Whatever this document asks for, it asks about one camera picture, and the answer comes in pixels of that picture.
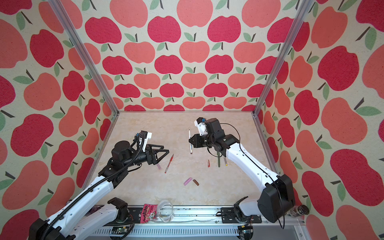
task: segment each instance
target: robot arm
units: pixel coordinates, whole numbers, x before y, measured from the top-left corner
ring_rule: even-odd
[[[236,163],[262,192],[260,198],[243,198],[235,204],[239,221],[260,212],[270,222],[276,222],[295,205],[292,181],[287,175],[279,176],[254,158],[232,134],[225,135],[216,118],[198,118],[195,126],[199,134],[189,139],[194,148],[213,147]]]
[[[116,188],[128,175],[128,167],[142,163],[158,164],[169,150],[164,146],[147,144],[152,133],[141,131],[130,145],[127,141],[115,144],[112,158],[94,181],[71,202],[46,221],[37,219],[30,227],[29,240],[83,240],[107,223],[124,223],[128,220],[127,203],[113,198],[97,212],[84,215],[105,195]]]

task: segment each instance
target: red pen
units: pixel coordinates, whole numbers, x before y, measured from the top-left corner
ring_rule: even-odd
[[[174,155],[174,154],[172,154],[172,157],[170,158],[170,160],[169,160],[169,164],[168,164],[168,166],[167,166],[167,168],[166,168],[166,171],[165,171],[164,173],[167,173],[168,167],[169,167],[170,163],[172,162],[173,155]]]

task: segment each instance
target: green pen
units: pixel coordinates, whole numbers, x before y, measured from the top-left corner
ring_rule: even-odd
[[[220,153],[217,152],[218,167],[220,167]]]

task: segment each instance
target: apple pattern wallpaper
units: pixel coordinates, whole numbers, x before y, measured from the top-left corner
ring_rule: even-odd
[[[113,116],[48,2],[0,1],[0,32],[0,239],[24,240],[80,192]]]
[[[316,1],[258,113],[312,240],[384,239],[383,13],[379,0]]]
[[[252,111],[302,2],[73,1],[121,111]]]

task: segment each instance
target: candy wrapper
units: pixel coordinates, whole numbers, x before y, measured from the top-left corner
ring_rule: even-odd
[[[147,223],[149,220],[156,219],[157,205],[144,204],[143,210],[141,211],[140,223]]]

